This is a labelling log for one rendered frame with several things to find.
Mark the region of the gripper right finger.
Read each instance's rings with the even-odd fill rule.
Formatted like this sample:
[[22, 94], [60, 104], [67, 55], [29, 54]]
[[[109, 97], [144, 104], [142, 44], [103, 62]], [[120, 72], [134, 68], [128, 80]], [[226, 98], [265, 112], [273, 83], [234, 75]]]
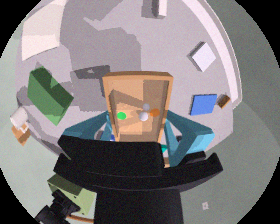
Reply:
[[[170, 123], [181, 132], [180, 143], [174, 136]], [[164, 133], [170, 167], [177, 166], [187, 154], [204, 151], [215, 137], [211, 128], [170, 110], [167, 112]]]

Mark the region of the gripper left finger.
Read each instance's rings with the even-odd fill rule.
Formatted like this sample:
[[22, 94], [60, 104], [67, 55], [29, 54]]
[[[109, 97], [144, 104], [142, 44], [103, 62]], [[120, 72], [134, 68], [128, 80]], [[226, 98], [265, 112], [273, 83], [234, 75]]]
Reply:
[[[108, 121], [108, 122], [107, 122]], [[107, 123], [106, 123], [107, 122]], [[106, 123], [104, 132], [100, 138], [102, 141], [110, 141], [112, 125], [108, 110], [64, 130], [62, 135], [79, 137], [81, 139], [94, 139], [95, 133]]]

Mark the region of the blue flat square pad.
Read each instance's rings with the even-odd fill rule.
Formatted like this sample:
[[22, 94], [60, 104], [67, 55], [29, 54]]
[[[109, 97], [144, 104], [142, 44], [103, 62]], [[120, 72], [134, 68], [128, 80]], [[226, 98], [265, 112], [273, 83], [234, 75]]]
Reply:
[[190, 116], [212, 113], [217, 94], [194, 95]]

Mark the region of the teal flat rectangular slab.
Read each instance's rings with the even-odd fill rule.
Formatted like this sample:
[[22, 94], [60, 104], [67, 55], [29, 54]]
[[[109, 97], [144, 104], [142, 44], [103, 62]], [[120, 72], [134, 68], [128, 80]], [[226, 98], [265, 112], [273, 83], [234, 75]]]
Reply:
[[162, 145], [162, 152], [164, 152], [166, 149], [167, 149], [167, 146], [166, 145]]

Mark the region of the white flat rectangular box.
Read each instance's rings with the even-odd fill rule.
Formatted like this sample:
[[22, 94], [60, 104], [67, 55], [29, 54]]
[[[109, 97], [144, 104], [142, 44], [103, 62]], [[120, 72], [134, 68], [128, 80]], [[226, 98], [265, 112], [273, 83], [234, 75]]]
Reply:
[[204, 72], [207, 67], [216, 59], [215, 55], [206, 42], [204, 42], [191, 55], [191, 58], [202, 72]]

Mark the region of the wooden ball maze tray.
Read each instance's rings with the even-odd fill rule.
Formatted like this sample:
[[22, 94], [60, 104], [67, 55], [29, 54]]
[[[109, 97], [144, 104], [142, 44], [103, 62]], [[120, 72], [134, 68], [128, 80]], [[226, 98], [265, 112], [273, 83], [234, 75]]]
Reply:
[[161, 141], [173, 76], [158, 71], [108, 72], [105, 97], [116, 141]]

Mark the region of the white mug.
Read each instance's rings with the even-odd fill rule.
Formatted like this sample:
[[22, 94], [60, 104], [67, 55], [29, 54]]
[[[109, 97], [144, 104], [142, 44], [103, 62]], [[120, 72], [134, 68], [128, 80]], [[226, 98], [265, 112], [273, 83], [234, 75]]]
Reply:
[[[28, 119], [28, 115], [25, 111], [25, 109], [20, 106], [11, 116], [10, 119], [12, 121], [12, 123], [14, 124], [14, 126], [18, 129], [18, 130], [22, 130], [23, 133], [26, 132], [26, 130], [28, 129], [29, 125], [27, 124], [27, 119]], [[23, 130], [22, 126], [23, 124], [26, 124], [26, 128], [25, 130]]]

